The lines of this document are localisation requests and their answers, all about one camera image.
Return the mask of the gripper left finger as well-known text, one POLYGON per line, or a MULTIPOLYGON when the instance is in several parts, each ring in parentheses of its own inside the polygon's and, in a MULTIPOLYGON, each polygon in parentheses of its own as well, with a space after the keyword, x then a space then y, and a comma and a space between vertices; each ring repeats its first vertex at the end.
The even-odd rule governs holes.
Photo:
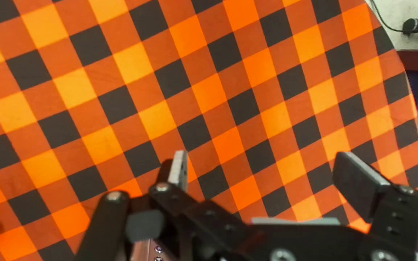
POLYGON ((106 192, 75 261, 267 261, 265 233, 210 200, 197 202, 187 185, 187 153, 180 150, 147 194, 106 192))

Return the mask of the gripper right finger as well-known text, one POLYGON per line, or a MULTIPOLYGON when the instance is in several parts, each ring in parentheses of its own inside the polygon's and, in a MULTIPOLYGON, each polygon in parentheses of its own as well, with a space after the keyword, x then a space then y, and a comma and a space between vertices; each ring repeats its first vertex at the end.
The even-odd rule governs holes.
POLYGON ((370 228, 359 261, 417 261, 418 190, 388 180, 352 152, 338 152, 335 187, 370 228))

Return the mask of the orange black checkered tablecloth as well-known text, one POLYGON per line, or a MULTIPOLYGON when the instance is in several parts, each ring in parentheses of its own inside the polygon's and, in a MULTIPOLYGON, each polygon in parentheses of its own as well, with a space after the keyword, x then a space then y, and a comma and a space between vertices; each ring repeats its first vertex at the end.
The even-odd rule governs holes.
POLYGON ((0 0, 0 261, 68 261, 100 195, 189 193, 244 221, 368 225, 351 151, 418 189, 418 121, 365 0, 0 0))

